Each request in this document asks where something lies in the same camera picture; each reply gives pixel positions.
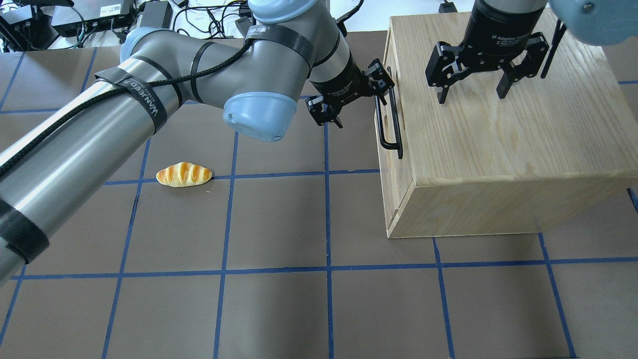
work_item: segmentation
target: tiled surface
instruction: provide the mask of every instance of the tiled surface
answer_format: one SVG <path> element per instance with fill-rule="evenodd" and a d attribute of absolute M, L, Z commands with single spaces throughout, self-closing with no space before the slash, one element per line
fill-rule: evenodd
<path fill-rule="evenodd" d="M 26 280 L 1 358 L 99 358 L 115 279 Z"/>
<path fill-rule="evenodd" d="M 218 291 L 219 276 L 124 279 L 107 358 L 212 358 Z"/>
<path fill-rule="evenodd" d="M 577 355 L 631 358 L 638 353 L 637 263 L 555 265 L 554 275 Z"/>
<path fill-rule="evenodd" d="M 332 287 L 338 358 L 448 357 L 435 269 L 339 271 Z"/>
<path fill-rule="evenodd" d="M 347 39 L 360 67 L 382 55 L 383 32 Z M 616 74 L 633 68 L 633 43 L 606 50 Z M 92 66 L 91 49 L 28 54 L 0 108 L 0 145 L 118 52 L 98 49 Z M 15 55 L 0 63 L 9 86 Z M 619 80 L 636 111 L 638 77 Z M 374 103 L 347 106 L 343 130 L 316 126 L 299 104 L 275 144 L 185 105 L 0 288 L 0 358 L 633 359 L 638 212 L 627 193 L 543 236 L 388 240 Z M 217 177 L 155 182 L 180 161 Z"/>
<path fill-rule="evenodd" d="M 226 278 L 220 358 L 328 357 L 325 273 Z"/>

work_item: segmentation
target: barcode sticker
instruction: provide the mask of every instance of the barcode sticker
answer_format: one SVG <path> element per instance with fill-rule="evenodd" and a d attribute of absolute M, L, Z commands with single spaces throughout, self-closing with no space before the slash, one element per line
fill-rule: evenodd
<path fill-rule="evenodd" d="M 120 15 L 122 12 L 122 5 L 106 5 L 100 8 L 100 17 Z"/>

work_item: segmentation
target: cabinet handle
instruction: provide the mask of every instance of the cabinet handle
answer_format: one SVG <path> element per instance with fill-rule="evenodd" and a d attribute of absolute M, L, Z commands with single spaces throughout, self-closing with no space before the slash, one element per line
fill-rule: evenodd
<path fill-rule="evenodd" d="M 397 115 L 397 103 L 394 98 L 394 88 L 388 89 L 388 94 L 390 95 L 390 110 L 392 112 L 392 124 L 394 125 L 394 136 L 396 137 L 396 143 L 390 143 L 385 140 L 385 134 L 383 133 L 383 119 L 381 118 L 381 97 L 376 97 L 376 122 L 378 124 L 379 131 L 379 142 L 381 143 L 381 147 L 385 149 L 396 150 L 399 159 L 403 158 L 403 143 L 401 142 L 401 131 L 399 129 L 399 116 Z"/>

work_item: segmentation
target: wooden surface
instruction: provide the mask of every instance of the wooden surface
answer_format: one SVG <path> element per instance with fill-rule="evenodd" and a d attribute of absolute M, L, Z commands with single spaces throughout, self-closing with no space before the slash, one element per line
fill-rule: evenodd
<path fill-rule="evenodd" d="M 638 182 L 638 123 L 602 49 L 569 33 L 546 79 L 499 100 L 502 72 L 473 74 L 440 105 L 424 69 L 436 41 L 463 39 L 468 17 L 390 20 L 405 157 L 380 149 L 389 236 L 542 231 Z M 547 10 L 537 31 L 551 39 L 555 22 Z"/>

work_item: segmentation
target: toy croissant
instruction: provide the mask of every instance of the toy croissant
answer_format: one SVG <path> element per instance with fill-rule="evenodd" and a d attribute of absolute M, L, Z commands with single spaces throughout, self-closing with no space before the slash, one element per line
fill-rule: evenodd
<path fill-rule="evenodd" d="M 155 178 L 162 184 L 171 187 L 188 187 L 203 185 L 212 178 L 212 171 L 206 167 L 179 162 L 161 170 Z"/>

